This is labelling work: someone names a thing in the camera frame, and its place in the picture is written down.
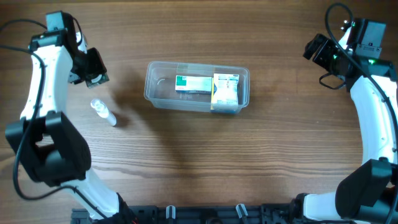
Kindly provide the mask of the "clear plastic container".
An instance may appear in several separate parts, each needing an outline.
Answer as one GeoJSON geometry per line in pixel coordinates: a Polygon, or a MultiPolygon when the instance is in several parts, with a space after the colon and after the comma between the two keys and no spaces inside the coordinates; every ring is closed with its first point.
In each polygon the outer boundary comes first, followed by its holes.
{"type": "Polygon", "coordinates": [[[238,108],[235,113],[229,114],[237,114],[247,107],[250,93],[249,70],[244,67],[225,65],[153,61],[147,68],[144,97],[156,108],[214,113],[211,111],[211,94],[215,73],[239,75],[238,108]],[[176,91],[175,80],[177,75],[211,77],[211,93],[176,91]]]}

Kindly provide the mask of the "white bottle clear cap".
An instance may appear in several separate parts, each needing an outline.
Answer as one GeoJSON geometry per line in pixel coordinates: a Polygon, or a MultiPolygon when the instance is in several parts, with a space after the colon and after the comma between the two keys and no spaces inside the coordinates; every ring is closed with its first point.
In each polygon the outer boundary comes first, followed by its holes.
{"type": "Polygon", "coordinates": [[[97,114],[105,119],[111,126],[117,124],[115,115],[108,109],[105,103],[99,99],[93,99],[90,103],[91,107],[97,112],[97,114]]]}

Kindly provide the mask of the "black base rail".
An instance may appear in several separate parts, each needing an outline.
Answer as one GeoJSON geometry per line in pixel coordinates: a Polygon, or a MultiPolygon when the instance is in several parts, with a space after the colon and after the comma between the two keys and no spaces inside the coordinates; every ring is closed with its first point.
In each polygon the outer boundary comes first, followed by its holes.
{"type": "Polygon", "coordinates": [[[84,209],[73,209],[72,223],[139,223],[139,224],[206,224],[206,223],[248,223],[282,224],[315,223],[300,215],[289,214],[286,203],[245,206],[243,204],[228,207],[168,207],[131,206],[122,208],[119,213],[109,218],[91,218],[84,209]]]}

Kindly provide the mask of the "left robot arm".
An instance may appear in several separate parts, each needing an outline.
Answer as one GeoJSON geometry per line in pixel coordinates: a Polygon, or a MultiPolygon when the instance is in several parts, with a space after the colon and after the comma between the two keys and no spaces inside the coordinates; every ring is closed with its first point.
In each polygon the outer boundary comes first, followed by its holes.
{"type": "Polygon", "coordinates": [[[5,132],[14,167],[45,183],[51,194],[69,192],[93,223],[137,223],[137,215],[92,169],[90,148],[65,113],[68,84],[93,88],[108,81],[99,52],[86,46],[72,15],[56,11],[46,15],[44,32],[31,38],[26,53],[33,65],[29,97],[19,121],[5,132]]]}

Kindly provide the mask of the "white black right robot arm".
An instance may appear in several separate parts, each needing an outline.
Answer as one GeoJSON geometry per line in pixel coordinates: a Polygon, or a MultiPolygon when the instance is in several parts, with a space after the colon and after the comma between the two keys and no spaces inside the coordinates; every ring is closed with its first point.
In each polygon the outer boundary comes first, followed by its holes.
{"type": "Polygon", "coordinates": [[[318,34],[304,57],[338,77],[358,113],[363,158],[336,190],[300,194],[290,204],[290,219],[331,223],[397,222],[397,74],[380,59],[385,23],[349,19],[344,36],[318,34]]]}

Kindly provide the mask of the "white green medicine box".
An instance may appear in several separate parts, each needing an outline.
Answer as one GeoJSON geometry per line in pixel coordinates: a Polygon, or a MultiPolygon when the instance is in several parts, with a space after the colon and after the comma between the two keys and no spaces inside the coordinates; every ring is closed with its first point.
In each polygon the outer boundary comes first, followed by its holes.
{"type": "Polygon", "coordinates": [[[177,75],[175,80],[175,90],[184,93],[211,93],[211,77],[193,77],[177,75]]]}

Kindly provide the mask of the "blue yellow VapoDrops box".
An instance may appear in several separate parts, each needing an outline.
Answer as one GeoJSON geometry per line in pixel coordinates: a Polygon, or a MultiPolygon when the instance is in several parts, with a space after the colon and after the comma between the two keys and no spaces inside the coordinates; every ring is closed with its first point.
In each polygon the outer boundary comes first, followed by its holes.
{"type": "Polygon", "coordinates": [[[238,108],[238,81],[230,78],[213,79],[211,111],[215,113],[235,113],[238,108]]]}

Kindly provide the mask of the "white blue medicine box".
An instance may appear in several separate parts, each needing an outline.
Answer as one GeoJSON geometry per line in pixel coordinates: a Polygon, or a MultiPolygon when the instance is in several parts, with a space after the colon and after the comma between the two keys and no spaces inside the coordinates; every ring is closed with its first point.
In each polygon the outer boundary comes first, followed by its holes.
{"type": "Polygon", "coordinates": [[[213,106],[238,106],[239,75],[215,73],[213,75],[213,106]]]}

